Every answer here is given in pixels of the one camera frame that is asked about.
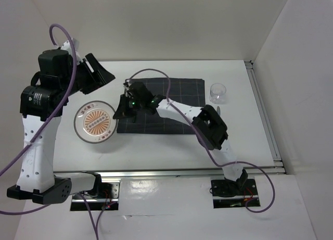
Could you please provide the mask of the white orange patterned plate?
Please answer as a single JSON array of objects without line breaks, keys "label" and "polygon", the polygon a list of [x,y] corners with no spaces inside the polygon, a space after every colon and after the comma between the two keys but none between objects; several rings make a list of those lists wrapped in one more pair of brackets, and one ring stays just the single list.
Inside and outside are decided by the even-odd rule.
[{"label": "white orange patterned plate", "polygon": [[94,100],[84,104],[74,117],[76,135],[84,142],[99,144],[111,138],[118,121],[113,118],[115,109],[106,102]]}]

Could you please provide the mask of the silver table knife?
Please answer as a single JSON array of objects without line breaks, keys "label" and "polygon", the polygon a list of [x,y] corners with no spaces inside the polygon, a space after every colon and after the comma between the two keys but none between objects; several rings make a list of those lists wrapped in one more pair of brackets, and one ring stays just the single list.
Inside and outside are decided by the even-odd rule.
[{"label": "silver table knife", "polygon": [[219,106],[217,106],[217,108],[216,108],[216,112],[217,112],[217,114],[218,114],[219,116],[221,115],[221,109],[220,109]]}]

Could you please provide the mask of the clear wine glass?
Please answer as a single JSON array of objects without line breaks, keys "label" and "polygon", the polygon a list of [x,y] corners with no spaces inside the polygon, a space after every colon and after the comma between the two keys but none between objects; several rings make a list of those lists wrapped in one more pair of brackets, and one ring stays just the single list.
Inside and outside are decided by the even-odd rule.
[{"label": "clear wine glass", "polygon": [[226,87],[221,83],[214,83],[210,87],[210,102],[214,104],[226,103]]}]

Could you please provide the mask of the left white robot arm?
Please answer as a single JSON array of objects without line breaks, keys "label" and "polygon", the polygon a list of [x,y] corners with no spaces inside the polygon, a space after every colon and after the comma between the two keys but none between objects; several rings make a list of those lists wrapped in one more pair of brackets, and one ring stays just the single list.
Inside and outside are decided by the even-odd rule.
[{"label": "left white robot arm", "polygon": [[75,43],[64,42],[38,56],[40,70],[21,93],[20,113],[24,126],[21,172],[7,197],[31,200],[41,205],[63,203],[70,195],[101,195],[101,176],[77,172],[67,177],[54,175],[54,150],[58,127],[68,97],[89,94],[115,79],[89,53],[80,58]]}]

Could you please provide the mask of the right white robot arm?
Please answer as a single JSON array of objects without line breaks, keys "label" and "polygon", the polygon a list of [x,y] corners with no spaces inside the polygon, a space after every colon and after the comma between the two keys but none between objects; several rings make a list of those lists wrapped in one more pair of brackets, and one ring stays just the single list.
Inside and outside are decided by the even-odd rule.
[{"label": "right white robot arm", "polygon": [[153,95],[142,82],[126,80],[123,85],[125,91],[114,119],[134,118],[143,110],[189,125],[213,163],[222,168],[229,192],[239,194],[244,190],[248,174],[230,146],[227,125],[211,105],[195,107],[178,103],[167,95]]}]

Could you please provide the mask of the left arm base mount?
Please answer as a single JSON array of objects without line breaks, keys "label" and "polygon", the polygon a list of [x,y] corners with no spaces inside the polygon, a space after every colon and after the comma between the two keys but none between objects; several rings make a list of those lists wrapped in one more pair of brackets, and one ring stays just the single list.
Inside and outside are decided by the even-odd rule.
[{"label": "left arm base mount", "polygon": [[[80,192],[86,199],[91,211],[117,211],[119,209],[120,180],[111,180],[101,183],[96,195]],[[70,211],[88,211],[84,200],[79,195],[73,195]]]}]

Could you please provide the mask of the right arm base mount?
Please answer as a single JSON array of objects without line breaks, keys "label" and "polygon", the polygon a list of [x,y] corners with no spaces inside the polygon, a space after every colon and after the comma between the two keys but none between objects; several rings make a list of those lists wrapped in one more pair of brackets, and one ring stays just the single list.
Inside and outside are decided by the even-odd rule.
[{"label": "right arm base mount", "polygon": [[248,207],[261,205],[255,179],[247,179],[240,190],[232,187],[225,179],[211,180],[209,192],[212,195],[214,209],[245,207],[246,202]]}]

